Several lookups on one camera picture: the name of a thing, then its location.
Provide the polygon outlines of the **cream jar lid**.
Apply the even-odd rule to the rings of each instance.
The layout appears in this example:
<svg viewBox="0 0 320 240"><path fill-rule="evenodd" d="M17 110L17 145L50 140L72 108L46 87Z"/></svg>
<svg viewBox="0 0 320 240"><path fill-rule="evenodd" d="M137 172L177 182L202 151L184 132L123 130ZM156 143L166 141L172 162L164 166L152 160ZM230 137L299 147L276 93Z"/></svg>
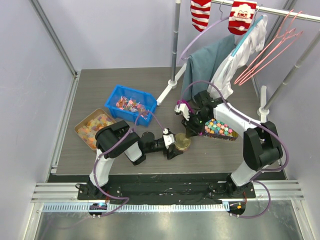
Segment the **cream jar lid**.
<svg viewBox="0 0 320 240"><path fill-rule="evenodd" d="M175 135L174 146L187 147L191 145L191 139L186 137L185 133L178 133Z"/></svg>

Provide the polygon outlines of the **clear plastic jar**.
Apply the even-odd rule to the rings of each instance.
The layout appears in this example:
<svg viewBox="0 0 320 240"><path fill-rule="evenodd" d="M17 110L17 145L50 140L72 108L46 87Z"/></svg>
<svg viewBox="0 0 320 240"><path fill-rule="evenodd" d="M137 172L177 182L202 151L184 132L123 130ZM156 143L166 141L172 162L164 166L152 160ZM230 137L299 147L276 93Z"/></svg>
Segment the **clear plastic jar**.
<svg viewBox="0 0 320 240"><path fill-rule="evenodd" d="M185 147L175 146L175 148L181 152L185 152L189 149L189 146L185 146Z"/></svg>

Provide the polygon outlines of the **purple plastic scoop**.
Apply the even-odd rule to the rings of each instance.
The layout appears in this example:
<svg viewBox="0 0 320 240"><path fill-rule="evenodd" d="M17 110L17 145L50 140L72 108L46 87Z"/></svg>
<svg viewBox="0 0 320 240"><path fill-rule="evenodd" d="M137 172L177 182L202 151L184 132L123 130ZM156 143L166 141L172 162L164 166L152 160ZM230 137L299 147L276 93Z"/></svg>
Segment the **purple plastic scoop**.
<svg viewBox="0 0 320 240"><path fill-rule="evenodd" d="M182 100L178 100L177 101L177 105L179 105L179 104L185 104L186 106L187 106L187 108L188 108L188 110L191 112L191 113L195 113L195 111L192 109L192 107L190 106L190 104L186 101L186 100L184 100L184 99L182 99Z"/></svg>

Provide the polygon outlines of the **blue plastic bin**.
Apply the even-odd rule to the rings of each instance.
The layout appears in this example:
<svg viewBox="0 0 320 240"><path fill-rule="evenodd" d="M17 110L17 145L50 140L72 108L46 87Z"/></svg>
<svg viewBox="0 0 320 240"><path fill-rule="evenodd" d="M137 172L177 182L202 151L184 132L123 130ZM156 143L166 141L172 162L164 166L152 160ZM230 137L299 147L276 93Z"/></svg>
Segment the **blue plastic bin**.
<svg viewBox="0 0 320 240"><path fill-rule="evenodd" d="M157 108L157 100L152 94L123 85L116 85L104 106L112 117L137 122L149 126Z"/></svg>

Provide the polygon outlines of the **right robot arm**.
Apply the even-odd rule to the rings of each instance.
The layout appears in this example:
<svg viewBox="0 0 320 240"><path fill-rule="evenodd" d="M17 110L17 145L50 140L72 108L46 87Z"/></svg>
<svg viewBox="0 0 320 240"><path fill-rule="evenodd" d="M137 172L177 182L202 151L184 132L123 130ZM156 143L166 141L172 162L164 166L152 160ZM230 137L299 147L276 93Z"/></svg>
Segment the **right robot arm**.
<svg viewBox="0 0 320 240"><path fill-rule="evenodd" d="M206 123L215 119L217 123L225 123L243 140L243 162L227 176L224 190L229 197L241 196L260 171L283 157L277 128L270 121L259 122L248 117L221 97L210 97L205 90L194 98L197 110L192 110L184 100L178 101L174 109L183 116L181 123L187 138L203 134Z"/></svg>

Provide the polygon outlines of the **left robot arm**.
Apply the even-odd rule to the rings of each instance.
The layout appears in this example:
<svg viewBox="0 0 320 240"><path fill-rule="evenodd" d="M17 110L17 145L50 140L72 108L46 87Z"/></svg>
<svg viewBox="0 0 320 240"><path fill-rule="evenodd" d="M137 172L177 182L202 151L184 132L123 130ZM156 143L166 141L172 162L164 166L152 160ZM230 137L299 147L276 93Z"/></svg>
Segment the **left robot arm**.
<svg viewBox="0 0 320 240"><path fill-rule="evenodd" d="M162 131L162 137L158 139L149 131L139 136L124 120L103 127L95 134L95 139L96 161L84 193L97 200L106 195L110 170L118 156L125 154L137 166L146 160L149 153L162 152L168 160L183 153L177 149L176 136L168 128Z"/></svg>

